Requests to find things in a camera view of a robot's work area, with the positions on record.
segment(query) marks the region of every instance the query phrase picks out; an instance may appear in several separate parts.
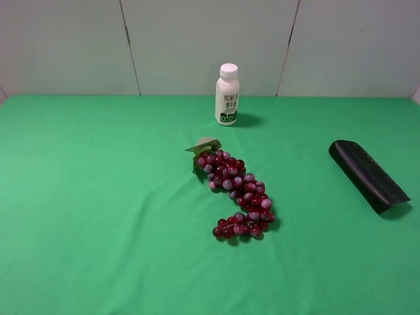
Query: green table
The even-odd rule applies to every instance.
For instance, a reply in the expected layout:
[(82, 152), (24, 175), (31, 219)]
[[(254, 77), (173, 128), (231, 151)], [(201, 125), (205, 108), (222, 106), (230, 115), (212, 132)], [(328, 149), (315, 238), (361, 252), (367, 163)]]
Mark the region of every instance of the green table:
[[(401, 98), (14, 96), (0, 108), (0, 314), (419, 314), (420, 108)], [(184, 149), (217, 137), (281, 224), (217, 241), (237, 208)], [(380, 217), (327, 150), (361, 144), (412, 199)]]

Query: white bottle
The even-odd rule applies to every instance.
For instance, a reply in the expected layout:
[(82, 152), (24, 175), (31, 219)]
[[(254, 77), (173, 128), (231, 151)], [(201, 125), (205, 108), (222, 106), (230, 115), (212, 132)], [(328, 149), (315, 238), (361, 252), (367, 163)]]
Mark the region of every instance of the white bottle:
[(238, 66), (223, 64), (216, 83), (216, 120), (223, 126), (233, 125), (239, 104)]

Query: red grape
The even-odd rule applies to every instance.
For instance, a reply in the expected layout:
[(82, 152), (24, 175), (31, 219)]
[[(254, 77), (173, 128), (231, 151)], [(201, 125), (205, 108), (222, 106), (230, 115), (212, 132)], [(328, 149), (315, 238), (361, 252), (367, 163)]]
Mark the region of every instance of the red grape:
[(230, 166), (235, 166), (235, 164), (236, 164), (236, 158), (234, 158), (234, 157), (230, 157), (230, 158), (228, 159), (228, 164), (229, 164)]
[(207, 165), (203, 168), (203, 170), (204, 170), (207, 174), (209, 174), (209, 173), (211, 173), (211, 172), (213, 171), (213, 166), (211, 166), (210, 164), (207, 164)]
[(235, 176), (236, 174), (238, 174), (238, 169), (233, 166), (228, 166), (228, 173), (232, 176)]
[(265, 187), (263, 185), (257, 185), (257, 187), (255, 187), (255, 191), (258, 195), (262, 195), (265, 192)]
[(243, 232), (244, 232), (244, 229), (243, 229), (243, 226), (242, 225), (240, 225), (240, 224), (235, 224), (234, 225), (234, 233), (236, 235), (242, 235)]
[(222, 165), (218, 165), (215, 168), (215, 174), (216, 175), (222, 175), (223, 174), (223, 166)]
[(215, 164), (216, 165), (220, 165), (222, 164), (223, 160), (220, 156), (215, 157)]
[(214, 235), (216, 238), (221, 237), (221, 236), (223, 235), (223, 228), (221, 228), (220, 226), (216, 226), (216, 227), (213, 229), (213, 235)]
[(220, 219), (219, 221), (217, 221), (217, 226), (220, 226), (221, 228), (224, 228), (225, 226), (228, 226), (228, 221), (226, 221), (224, 219)]
[(230, 179), (225, 179), (222, 183), (223, 188), (226, 190), (230, 190), (232, 188), (232, 181)]
[(245, 162), (242, 161), (241, 159), (237, 159), (236, 163), (235, 163), (235, 166), (236, 166), (237, 169), (241, 169), (245, 166)]
[(260, 213), (256, 211), (251, 211), (249, 213), (249, 217), (251, 218), (252, 221), (257, 222), (260, 219)]
[(248, 202), (250, 202), (253, 197), (254, 197), (254, 195), (251, 194), (250, 192), (247, 192), (245, 195), (243, 195), (243, 198)]
[(242, 208), (246, 213), (249, 213), (251, 211), (251, 205), (244, 205)]
[(203, 157), (199, 157), (196, 161), (196, 164), (200, 169), (203, 169), (205, 165), (207, 164), (207, 162), (205, 161)]
[(242, 223), (245, 220), (245, 215), (243, 215), (240, 212), (235, 213), (235, 222), (236, 223)]
[(259, 236), (260, 236), (260, 234), (261, 234), (261, 229), (260, 229), (260, 227), (258, 226), (258, 225), (254, 225), (253, 227), (252, 227), (252, 229), (251, 229), (251, 235), (254, 237), (254, 238), (258, 238)]
[(243, 234), (244, 235), (248, 235), (249, 234), (249, 226), (248, 225), (244, 225), (243, 226)]
[(229, 159), (230, 158), (230, 153), (229, 152), (223, 152), (222, 153), (222, 158), (223, 159)]
[(234, 224), (236, 222), (235, 217), (232, 215), (231, 217), (228, 217), (228, 224)]
[(223, 177), (229, 177), (228, 168), (223, 169), (222, 174), (223, 174)]
[(237, 190), (229, 191), (229, 198), (232, 200), (236, 200), (239, 197), (239, 192)]
[(264, 209), (268, 209), (268, 210), (270, 210), (272, 205), (273, 205), (273, 203), (272, 203), (272, 202), (271, 202), (271, 200), (269, 200), (269, 199), (264, 199), (264, 200), (261, 202), (261, 207), (263, 207)]
[(270, 220), (270, 217), (271, 217), (271, 212), (269, 210), (263, 209), (261, 211), (261, 219), (262, 220), (265, 220), (265, 221)]
[(240, 207), (243, 207), (243, 206), (245, 206), (247, 203), (246, 203), (246, 201), (245, 201), (245, 199), (244, 199), (243, 197), (239, 197), (239, 198), (236, 200), (236, 204), (237, 204), (237, 205), (239, 205)]
[(240, 187), (242, 185), (242, 178), (239, 176), (235, 177), (233, 180), (233, 184), (235, 187)]
[(221, 184), (223, 183), (223, 177), (221, 177), (221, 176), (219, 176), (219, 175), (216, 175), (216, 176), (213, 178), (213, 181), (216, 183), (216, 185), (221, 185)]
[(251, 205), (260, 205), (261, 204), (261, 197), (259, 196), (254, 196), (254, 198), (252, 198), (251, 200)]
[(215, 183), (215, 182), (210, 181), (210, 182), (209, 182), (209, 187), (210, 187), (210, 189), (211, 189), (211, 190), (214, 190), (214, 189), (216, 189), (216, 188), (217, 188), (217, 185), (216, 185), (216, 183)]
[(246, 182), (255, 182), (254, 174), (251, 174), (251, 173), (245, 174), (245, 181)]
[(232, 234), (232, 230), (228, 226), (226, 228), (223, 228), (223, 236), (225, 238), (231, 238)]
[(212, 156), (211, 154), (209, 154), (209, 155), (205, 158), (205, 161), (206, 161), (208, 164), (213, 165), (213, 164), (215, 163), (216, 159), (215, 159), (215, 156)]
[(255, 184), (253, 184), (252, 182), (250, 182), (249, 184), (246, 184), (245, 186), (245, 190), (247, 192), (252, 192), (254, 191), (254, 189), (255, 189)]

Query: white cap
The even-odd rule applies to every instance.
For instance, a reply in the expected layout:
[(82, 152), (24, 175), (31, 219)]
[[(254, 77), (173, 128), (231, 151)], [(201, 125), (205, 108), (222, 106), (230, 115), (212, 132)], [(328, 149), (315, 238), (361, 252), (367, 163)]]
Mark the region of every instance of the white cap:
[(238, 76), (238, 66), (235, 64), (223, 64), (220, 67), (220, 76), (223, 79), (235, 79)]

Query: black case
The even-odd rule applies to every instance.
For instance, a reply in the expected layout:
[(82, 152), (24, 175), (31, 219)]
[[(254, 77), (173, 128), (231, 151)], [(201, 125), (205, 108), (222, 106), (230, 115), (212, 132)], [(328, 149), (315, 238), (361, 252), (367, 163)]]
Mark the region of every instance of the black case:
[(410, 200), (357, 143), (337, 140), (328, 151), (376, 213), (382, 213), (393, 205)]

